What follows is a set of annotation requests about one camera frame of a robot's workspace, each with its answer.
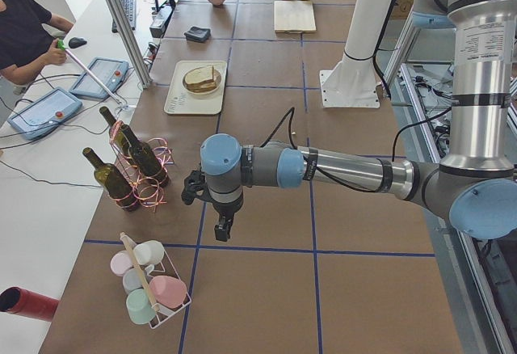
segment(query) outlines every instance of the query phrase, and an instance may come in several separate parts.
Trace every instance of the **computer mouse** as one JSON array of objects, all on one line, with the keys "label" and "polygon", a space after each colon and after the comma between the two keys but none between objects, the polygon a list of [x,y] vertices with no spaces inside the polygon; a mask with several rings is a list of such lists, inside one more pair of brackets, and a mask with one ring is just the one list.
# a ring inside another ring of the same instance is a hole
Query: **computer mouse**
[{"label": "computer mouse", "polygon": [[73,37],[72,39],[68,40],[68,46],[70,48],[77,48],[81,47],[82,45],[88,43],[86,39],[82,37]]}]

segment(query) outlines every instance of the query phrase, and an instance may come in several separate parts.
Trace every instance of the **dark green bottle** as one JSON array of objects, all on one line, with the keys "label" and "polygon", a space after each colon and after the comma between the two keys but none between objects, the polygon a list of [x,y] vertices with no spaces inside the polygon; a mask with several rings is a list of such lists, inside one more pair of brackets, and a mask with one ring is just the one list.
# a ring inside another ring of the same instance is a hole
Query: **dark green bottle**
[{"label": "dark green bottle", "polygon": [[103,162],[91,148],[85,148],[82,154],[94,166],[95,180],[122,209],[133,211],[140,207],[138,199],[133,194],[133,188],[116,166]]},{"label": "dark green bottle", "polygon": [[146,142],[138,140],[129,125],[122,124],[120,131],[129,141],[129,154],[142,174],[155,178],[161,187],[169,183],[169,175]]},{"label": "dark green bottle", "polygon": [[[107,124],[110,125],[110,128],[113,127],[113,125],[116,122],[115,116],[113,116],[110,112],[110,109],[108,109],[105,106],[102,106],[99,109],[100,114],[103,115],[104,119],[106,120]],[[115,139],[113,140],[115,146],[118,148],[118,150],[126,157],[128,162],[130,164],[133,164],[133,161],[131,159],[131,156],[129,155],[129,142],[128,139],[125,137],[124,134],[119,130],[119,132],[115,135]]]}]

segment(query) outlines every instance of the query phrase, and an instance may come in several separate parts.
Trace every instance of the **black cloth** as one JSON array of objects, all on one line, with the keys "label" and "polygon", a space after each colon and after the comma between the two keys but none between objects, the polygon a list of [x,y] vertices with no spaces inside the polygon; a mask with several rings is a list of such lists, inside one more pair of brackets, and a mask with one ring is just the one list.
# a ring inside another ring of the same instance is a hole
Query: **black cloth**
[{"label": "black cloth", "polygon": [[34,0],[3,0],[0,11],[0,70],[21,67],[48,51],[53,38],[44,30],[52,13]]}]

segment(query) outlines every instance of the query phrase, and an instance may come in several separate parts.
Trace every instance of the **man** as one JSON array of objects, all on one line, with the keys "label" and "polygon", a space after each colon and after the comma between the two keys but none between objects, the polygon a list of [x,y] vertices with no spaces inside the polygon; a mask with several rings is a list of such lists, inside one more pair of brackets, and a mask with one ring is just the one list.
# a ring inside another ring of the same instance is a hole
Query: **man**
[{"label": "man", "polygon": [[16,85],[33,81],[46,65],[66,60],[42,23],[63,32],[74,25],[34,0],[0,0],[0,74]]}]

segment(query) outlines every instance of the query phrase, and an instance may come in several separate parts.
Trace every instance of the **red cylinder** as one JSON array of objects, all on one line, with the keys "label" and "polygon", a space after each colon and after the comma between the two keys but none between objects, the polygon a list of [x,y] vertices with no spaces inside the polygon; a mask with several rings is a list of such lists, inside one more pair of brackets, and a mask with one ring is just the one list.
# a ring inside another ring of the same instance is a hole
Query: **red cylinder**
[{"label": "red cylinder", "polygon": [[0,294],[0,311],[51,322],[59,301],[23,288],[11,287]]}]

